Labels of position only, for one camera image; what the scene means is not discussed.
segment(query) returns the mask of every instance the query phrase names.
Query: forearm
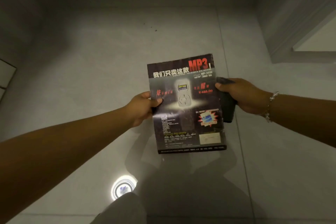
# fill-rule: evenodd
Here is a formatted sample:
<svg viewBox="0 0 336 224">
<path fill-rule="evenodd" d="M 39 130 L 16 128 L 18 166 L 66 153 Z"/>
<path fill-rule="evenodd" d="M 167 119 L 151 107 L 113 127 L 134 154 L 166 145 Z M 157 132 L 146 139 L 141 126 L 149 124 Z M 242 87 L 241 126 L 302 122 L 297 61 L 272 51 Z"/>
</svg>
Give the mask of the forearm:
<svg viewBox="0 0 336 224">
<path fill-rule="evenodd" d="M 269 113 L 281 126 L 336 147 L 336 101 L 280 94 Z"/>
<path fill-rule="evenodd" d="M 123 108 L 0 143 L 0 223 L 43 196 L 132 126 Z"/>
</svg>

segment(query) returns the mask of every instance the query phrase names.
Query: white label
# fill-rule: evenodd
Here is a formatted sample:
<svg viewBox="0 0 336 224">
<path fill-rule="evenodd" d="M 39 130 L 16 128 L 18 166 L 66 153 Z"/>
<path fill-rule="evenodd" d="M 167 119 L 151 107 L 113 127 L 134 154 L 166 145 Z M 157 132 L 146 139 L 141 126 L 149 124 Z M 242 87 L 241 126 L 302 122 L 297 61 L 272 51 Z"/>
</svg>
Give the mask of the white label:
<svg viewBox="0 0 336 224">
<path fill-rule="evenodd" d="M 210 133 L 199 135 L 200 144 L 211 144 L 211 143 L 220 143 L 221 134 L 220 133 Z"/>
</svg>

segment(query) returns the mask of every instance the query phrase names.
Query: bracelet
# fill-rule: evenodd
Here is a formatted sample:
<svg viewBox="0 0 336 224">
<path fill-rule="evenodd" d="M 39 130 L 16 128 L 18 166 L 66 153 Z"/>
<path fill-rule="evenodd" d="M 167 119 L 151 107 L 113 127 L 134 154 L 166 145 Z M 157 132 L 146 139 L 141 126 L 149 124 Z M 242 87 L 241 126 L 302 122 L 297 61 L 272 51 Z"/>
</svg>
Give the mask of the bracelet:
<svg viewBox="0 0 336 224">
<path fill-rule="evenodd" d="M 272 122 L 270 120 L 270 105 L 277 95 L 279 95 L 279 91 L 276 91 L 275 93 L 273 93 L 273 95 L 269 98 L 268 106 L 266 108 L 266 111 L 263 113 L 263 116 L 265 117 L 268 123 Z"/>
</svg>

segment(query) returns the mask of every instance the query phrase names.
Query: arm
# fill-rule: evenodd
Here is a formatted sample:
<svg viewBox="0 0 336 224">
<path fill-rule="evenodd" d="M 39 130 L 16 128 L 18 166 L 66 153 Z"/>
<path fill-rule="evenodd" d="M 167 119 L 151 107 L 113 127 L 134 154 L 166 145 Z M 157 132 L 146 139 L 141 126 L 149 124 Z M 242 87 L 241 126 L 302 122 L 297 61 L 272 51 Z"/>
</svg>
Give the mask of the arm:
<svg viewBox="0 0 336 224">
<path fill-rule="evenodd" d="M 217 89 L 229 92 L 245 112 L 263 114 L 266 111 L 272 93 L 260 90 L 244 79 L 230 80 L 235 83 L 217 83 Z M 271 121 L 333 147 L 336 147 L 335 114 L 336 101 L 284 94 L 276 96 L 269 107 Z"/>
<path fill-rule="evenodd" d="M 126 106 L 82 120 L 42 128 L 0 143 L 0 223 L 59 184 L 131 127 L 152 115 L 149 92 Z"/>
</svg>

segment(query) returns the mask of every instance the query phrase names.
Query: hand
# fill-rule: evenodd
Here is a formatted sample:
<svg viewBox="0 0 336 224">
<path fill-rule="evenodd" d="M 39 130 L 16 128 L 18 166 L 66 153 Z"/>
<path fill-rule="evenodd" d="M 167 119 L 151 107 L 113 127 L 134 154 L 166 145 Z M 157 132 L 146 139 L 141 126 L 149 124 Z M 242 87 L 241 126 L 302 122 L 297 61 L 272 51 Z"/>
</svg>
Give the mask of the hand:
<svg viewBox="0 0 336 224">
<path fill-rule="evenodd" d="M 152 108 L 157 107 L 162 103 L 162 98 L 149 99 L 151 93 L 149 91 L 136 95 L 125 106 L 126 113 L 128 113 L 133 120 L 132 127 L 139 126 L 143 120 L 151 118 L 153 116 Z"/>
<path fill-rule="evenodd" d="M 216 88 L 223 92 L 229 92 L 231 97 L 238 101 L 238 106 L 245 112 L 263 114 L 266 111 L 272 93 L 263 91 L 241 78 L 229 78 L 229 80 L 235 83 L 216 83 Z"/>
</svg>

